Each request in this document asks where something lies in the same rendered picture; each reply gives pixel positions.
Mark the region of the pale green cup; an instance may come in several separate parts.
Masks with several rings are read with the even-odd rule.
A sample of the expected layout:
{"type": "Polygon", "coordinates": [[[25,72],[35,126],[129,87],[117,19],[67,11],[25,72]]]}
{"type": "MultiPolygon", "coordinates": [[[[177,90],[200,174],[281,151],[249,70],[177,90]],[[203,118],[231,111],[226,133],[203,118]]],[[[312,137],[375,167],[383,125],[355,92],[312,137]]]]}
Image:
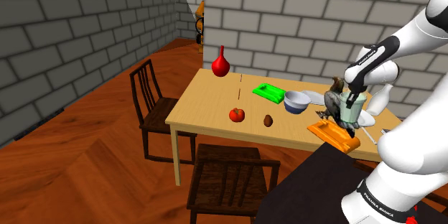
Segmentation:
{"type": "Polygon", "coordinates": [[[350,91],[340,94],[340,118],[344,122],[355,123],[358,121],[360,112],[367,96],[364,93],[351,93],[350,91]]]}

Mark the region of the white bottle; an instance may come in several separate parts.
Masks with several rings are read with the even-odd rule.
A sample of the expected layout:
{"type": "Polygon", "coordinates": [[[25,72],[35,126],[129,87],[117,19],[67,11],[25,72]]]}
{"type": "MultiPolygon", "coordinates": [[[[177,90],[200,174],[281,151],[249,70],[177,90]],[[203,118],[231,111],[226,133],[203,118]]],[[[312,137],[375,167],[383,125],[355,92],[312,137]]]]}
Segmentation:
{"type": "Polygon", "coordinates": [[[392,85],[387,83],[369,101],[366,112],[372,116],[378,116],[383,112],[389,102],[392,85]]]}

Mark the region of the grey brown bird figure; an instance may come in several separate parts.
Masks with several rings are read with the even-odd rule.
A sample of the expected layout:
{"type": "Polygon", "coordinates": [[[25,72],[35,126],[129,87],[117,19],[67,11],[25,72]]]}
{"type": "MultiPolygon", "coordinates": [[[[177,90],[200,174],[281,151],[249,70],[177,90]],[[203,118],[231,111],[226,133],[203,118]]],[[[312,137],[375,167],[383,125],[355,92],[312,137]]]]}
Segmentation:
{"type": "Polygon", "coordinates": [[[320,118],[328,119],[330,116],[333,117],[335,123],[346,130],[351,138],[355,137],[355,129],[359,128],[357,123],[346,123],[342,121],[340,117],[340,95],[343,92],[344,81],[342,78],[334,76],[333,84],[328,91],[324,94],[324,102],[326,109],[324,111],[317,111],[317,115],[320,118]]]}

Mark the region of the white plate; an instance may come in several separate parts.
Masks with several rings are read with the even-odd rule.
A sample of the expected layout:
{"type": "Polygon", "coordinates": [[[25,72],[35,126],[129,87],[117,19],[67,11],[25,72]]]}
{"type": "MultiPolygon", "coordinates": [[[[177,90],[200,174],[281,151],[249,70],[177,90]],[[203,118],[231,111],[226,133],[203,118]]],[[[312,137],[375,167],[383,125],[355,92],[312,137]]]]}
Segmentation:
{"type": "Polygon", "coordinates": [[[323,106],[325,104],[324,95],[312,90],[303,90],[303,94],[309,96],[311,104],[323,106]]]}
{"type": "Polygon", "coordinates": [[[375,124],[374,117],[365,110],[362,110],[358,118],[358,125],[362,127],[369,127],[373,126],[374,124],[375,124]]]}

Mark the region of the white knife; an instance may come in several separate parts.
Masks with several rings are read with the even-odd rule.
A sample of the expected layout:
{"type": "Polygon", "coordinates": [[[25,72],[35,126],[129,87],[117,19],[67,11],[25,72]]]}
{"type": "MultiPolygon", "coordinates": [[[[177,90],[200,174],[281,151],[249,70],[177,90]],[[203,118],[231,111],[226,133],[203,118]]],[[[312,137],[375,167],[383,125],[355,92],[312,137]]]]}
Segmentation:
{"type": "Polygon", "coordinates": [[[377,141],[368,133],[365,127],[361,126],[360,128],[364,131],[365,135],[372,141],[372,143],[377,145],[377,141]]]}

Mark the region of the orange tray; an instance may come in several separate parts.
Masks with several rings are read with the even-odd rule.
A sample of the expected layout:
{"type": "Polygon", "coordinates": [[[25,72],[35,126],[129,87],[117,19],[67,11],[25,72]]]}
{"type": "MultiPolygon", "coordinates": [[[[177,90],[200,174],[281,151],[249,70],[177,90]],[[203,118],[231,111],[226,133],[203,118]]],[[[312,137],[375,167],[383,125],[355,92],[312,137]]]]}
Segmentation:
{"type": "Polygon", "coordinates": [[[336,123],[322,119],[307,127],[314,135],[321,140],[331,144],[340,151],[348,154],[360,146],[360,140],[356,136],[351,138],[345,129],[340,128],[336,123]]]}

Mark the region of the white and blue bowl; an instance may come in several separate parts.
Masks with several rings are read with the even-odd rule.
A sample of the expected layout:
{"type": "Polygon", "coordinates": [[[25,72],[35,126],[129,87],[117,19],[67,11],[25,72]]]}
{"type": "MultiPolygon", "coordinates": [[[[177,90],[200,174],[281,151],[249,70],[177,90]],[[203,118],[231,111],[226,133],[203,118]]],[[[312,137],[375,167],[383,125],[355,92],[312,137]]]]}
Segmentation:
{"type": "Polygon", "coordinates": [[[284,94],[284,106],[290,113],[300,114],[307,109],[310,103],[310,97],[302,92],[290,90],[284,94]]]}

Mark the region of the green tray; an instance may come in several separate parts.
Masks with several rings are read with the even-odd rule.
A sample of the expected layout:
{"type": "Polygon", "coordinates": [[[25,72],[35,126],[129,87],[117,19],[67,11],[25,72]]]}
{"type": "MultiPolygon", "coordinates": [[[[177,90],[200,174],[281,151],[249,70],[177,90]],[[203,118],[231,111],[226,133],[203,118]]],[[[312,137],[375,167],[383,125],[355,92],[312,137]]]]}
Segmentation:
{"type": "Polygon", "coordinates": [[[286,91],[268,83],[262,83],[257,88],[254,88],[252,92],[269,101],[279,104],[284,100],[286,91]]]}

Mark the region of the dark robot stand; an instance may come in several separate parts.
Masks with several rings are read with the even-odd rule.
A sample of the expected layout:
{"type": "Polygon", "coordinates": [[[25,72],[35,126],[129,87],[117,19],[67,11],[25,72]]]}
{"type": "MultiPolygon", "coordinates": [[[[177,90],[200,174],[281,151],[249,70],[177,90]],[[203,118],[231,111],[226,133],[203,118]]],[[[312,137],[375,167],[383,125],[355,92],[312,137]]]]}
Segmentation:
{"type": "Polygon", "coordinates": [[[404,153],[378,144],[370,170],[324,143],[262,200],[254,224],[448,224],[448,159],[435,149],[404,153]]]}

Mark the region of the red tomato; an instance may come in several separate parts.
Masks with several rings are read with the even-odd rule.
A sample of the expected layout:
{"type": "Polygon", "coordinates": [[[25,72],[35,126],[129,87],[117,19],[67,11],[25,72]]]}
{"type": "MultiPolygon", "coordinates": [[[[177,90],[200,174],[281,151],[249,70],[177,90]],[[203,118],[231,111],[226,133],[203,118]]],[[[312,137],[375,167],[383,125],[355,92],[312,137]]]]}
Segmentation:
{"type": "Polygon", "coordinates": [[[242,122],[245,119],[245,112],[243,109],[234,108],[229,113],[229,119],[233,122],[242,122]]]}

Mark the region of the red long-necked vase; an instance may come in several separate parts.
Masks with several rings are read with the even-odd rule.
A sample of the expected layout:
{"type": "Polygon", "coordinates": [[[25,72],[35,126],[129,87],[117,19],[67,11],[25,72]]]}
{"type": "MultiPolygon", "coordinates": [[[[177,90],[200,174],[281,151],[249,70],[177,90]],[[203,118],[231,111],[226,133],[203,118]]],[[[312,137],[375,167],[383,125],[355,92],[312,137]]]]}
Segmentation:
{"type": "Polygon", "coordinates": [[[224,46],[220,46],[220,54],[218,58],[211,65],[215,76],[224,77],[230,70],[230,64],[224,57],[224,46]]]}

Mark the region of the dark wooden chair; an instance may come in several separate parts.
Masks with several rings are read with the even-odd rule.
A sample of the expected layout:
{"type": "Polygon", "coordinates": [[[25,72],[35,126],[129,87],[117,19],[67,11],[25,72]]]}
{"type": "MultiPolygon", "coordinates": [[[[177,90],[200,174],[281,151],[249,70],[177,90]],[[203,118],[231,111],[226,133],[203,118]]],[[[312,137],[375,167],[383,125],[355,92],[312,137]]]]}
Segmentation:
{"type": "Polygon", "coordinates": [[[130,74],[131,93],[136,109],[136,115],[141,129],[144,158],[155,162],[172,163],[173,158],[158,157],[149,153],[149,133],[170,135],[170,127],[165,123],[166,118],[177,104],[176,98],[167,98],[162,95],[154,72],[151,59],[148,59],[130,74]],[[141,94],[148,113],[144,116],[139,104],[137,84],[138,78],[141,94]]]}
{"type": "Polygon", "coordinates": [[[199,144],[187,209],[197,215],[246,216],[254,224],[262,199],[275,188],[281,162],[254,147],[199,144]]]}

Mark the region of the light wooden table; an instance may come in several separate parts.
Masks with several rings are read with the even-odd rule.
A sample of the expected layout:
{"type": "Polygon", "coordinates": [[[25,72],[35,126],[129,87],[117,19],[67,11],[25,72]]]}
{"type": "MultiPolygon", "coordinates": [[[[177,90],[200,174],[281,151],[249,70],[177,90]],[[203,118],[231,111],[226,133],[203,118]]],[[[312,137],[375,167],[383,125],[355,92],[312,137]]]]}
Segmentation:
{"type": "Polygon", "coordinates": [[[181,184],[178,144],[181,131],[305,151],[314,151],[322,145],[323,141],[307,129],[318,121],[315,112],[319,106],[310,105],[299,115],[291,114],[283,105],[252,92],[262,83],[283,90],[313,90],[318,93],[329,88],[318,83],[241,73],[228,73],[220,78],[211,70],[198,70],[166,119],[171,130],[176,185],[181,184]],[[234,108],[244,110],[242,122],[229,119],[234,108]],[[272,117],[272,126],[264,126],[265,115],[272,117]]]}

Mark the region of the yellow orange object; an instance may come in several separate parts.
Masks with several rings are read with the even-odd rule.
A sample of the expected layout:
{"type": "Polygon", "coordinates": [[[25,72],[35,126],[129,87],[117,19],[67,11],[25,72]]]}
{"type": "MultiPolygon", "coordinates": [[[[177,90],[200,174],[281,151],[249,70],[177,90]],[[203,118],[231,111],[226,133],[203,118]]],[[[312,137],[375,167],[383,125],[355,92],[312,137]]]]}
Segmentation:
{"type": "Polygon", "coordinates": [[[204,24],[204,1],[201,1],[200,5],[195,12],[195,29],[197,32],[196,43],[199,44],[199,53],[203,53],[203,24],[204,24]]]}

